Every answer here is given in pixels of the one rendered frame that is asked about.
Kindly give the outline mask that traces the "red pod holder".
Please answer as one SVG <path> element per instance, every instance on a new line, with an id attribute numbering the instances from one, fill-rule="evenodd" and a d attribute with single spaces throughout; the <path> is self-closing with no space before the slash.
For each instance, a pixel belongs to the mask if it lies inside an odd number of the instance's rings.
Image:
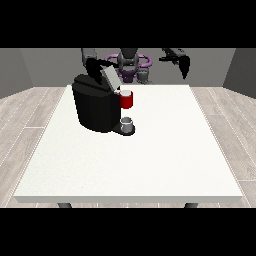
<path id="1" fill-rule="evenodd" d="M 119 99 L 121 108 L 129 109 L 133 106 L 133 92 L 131 90 L 121 90 Z"/>

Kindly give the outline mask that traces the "small grey cup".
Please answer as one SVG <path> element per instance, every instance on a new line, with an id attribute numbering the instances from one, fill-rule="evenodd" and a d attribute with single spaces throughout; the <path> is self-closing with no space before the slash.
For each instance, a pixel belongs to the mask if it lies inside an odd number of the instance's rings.
<path id="1" fill-rule="evenodd" d="M 129 133 L 133 129 L 133 120 L 130 117 L 123 117 L 120 120 L 121 131 L 124 133 Z"/>

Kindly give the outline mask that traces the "small grey coffee pod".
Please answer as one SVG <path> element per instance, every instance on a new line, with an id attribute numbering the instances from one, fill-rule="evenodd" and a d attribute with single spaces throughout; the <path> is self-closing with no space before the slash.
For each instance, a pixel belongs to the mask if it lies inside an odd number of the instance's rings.
<path id="1" fill-rule="evenodd" d="M 146 84 L 148 82 L 149 70 L 147 68 L 140 68 L 137 72 L 137 82 Z"/>

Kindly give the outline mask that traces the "black coffee machine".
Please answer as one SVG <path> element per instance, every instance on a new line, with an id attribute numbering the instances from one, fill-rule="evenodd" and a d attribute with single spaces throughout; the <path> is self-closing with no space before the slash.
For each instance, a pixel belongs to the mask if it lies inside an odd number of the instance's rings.
<path id="1" fill-rule="evenodd" d="M 89 75 L 80 74 L 74 79 L 72 91 L 79 122 L 85 128 L 101 133 L 116 132 L 123 136 L 135 133 L 121 131 L 121 110 L 118 88 L 113 91 L 105 77 L 99 85 Z"/>

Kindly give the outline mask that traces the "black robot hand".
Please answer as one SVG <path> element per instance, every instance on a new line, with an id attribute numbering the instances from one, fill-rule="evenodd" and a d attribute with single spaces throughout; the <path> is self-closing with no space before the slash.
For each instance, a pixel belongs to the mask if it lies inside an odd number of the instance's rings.
<path id="1" fill-rule="evenodd" d="M 186 55 L 182 56 L 165 56 L 161 57 L 160 61 L 162 62 L 172 62 L 179 66 L 183 79 L 186 79 L 189 70 L 190 70 L 190 57 Z"/>
<path id="2" fill-rule="evenodd" d="M 99 85 L 102 84 L 102 74 L 103 66 L 107 66 L 108 62 L 105 60 L 97 60 L 95 58 L 88 58 L 86 60 L 86 70 L 88 75 L 93 78 Z"/>

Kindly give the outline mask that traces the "pale grey machine lid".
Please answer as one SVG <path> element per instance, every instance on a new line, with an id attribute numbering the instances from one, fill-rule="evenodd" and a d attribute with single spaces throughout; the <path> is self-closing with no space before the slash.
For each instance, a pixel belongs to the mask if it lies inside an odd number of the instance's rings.
<path id="1" fill-rule="evenodd" d="M 120 85 L 122 84 L 121 80 L 119 79 L 116 70 L 113 66 L 109 66 L 103 70 L 103 73 L 105 74 L 107 81 L 113 91 L 116 91 Z"/>

